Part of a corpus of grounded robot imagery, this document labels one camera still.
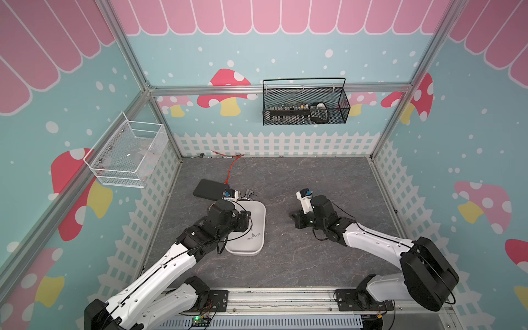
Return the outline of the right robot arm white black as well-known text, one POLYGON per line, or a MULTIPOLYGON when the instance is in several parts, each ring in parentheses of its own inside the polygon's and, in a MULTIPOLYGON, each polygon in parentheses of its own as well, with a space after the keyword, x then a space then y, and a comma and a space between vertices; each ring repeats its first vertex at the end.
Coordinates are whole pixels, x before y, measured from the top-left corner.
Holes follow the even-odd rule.
POLYGON ((354 290, 361 308, 382 302, 415 301, 438 312, 445 304, 455 304, 453 290, 459 275, 430 239, 403 239, 367 228, 350 214, 339 216, 340 208, 335 203, 324 195, 314 196, 309 189, 298 191, 296 198, 302 207, 290 213, 296 228, 320 231, 325 241, 363 250, 399 270, 392 275, 366 276, 354 290))

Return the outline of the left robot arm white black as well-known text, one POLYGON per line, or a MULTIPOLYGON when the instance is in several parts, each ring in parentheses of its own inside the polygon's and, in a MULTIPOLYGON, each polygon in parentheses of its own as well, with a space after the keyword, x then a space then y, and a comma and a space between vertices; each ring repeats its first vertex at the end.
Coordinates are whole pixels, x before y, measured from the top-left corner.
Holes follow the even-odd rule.
POLYGON ((231 233, 244 237, 251 229, 251 213, 240 203, 215 202, 132 284, 107 301, 92 301, 85 308, 85 329, 155 329, 181 312, 204 308, 210 288, 196 276, 172 292, 166 289, 208 253, 222 253, 231 233))

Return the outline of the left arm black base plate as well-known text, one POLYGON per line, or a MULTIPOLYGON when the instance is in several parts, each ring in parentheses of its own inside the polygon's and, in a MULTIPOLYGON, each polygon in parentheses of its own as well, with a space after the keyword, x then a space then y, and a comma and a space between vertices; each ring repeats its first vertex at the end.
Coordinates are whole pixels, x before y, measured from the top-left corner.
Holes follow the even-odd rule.
POLYGON ((228 297, 228 290, 209 290, 199 296, 197 310, 201 314, 206 312, 226 312, 228 297))

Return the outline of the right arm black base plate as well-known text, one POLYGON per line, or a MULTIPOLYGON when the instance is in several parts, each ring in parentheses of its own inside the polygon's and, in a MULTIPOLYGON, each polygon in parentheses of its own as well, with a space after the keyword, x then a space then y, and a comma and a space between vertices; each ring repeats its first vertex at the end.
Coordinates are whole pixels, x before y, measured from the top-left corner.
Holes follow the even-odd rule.
POLYGON ((337 289, 334 301, 340 312, 377 312, 384 314, 394 310, 391 301, 376 301, 366 290, 337 289))

